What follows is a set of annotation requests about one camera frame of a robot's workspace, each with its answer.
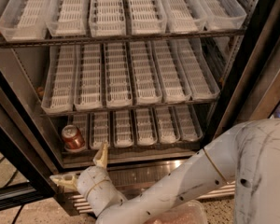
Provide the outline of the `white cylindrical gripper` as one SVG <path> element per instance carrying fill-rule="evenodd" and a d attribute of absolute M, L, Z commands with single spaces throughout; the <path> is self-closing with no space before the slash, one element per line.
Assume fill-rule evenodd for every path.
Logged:
<path fill-rule="evenodd" d="M 77 190 L 88 203 L 110 203 L 115 198 L 116 191 L 105 169 L 107 160 L 108 145 L 103 142 L 93 158 L 96 166 L 84 170 L 78 179 L 76 174 L 51 175 L 49 178 L 57 186 Z"/>

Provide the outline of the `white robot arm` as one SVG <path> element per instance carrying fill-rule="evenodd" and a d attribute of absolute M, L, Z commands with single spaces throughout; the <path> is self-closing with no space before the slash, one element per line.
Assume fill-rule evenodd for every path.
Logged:
<path fill-rule="evenodd" d="M 95 224 L 144 224 L 182 203 L 235 183 L 234 224 L 280 224 L 280 119 L 237 124 L 133 199 L 113 185 L 107 148 L 80 175 L 53 175 L 58 186 L 81 194 Z"/>

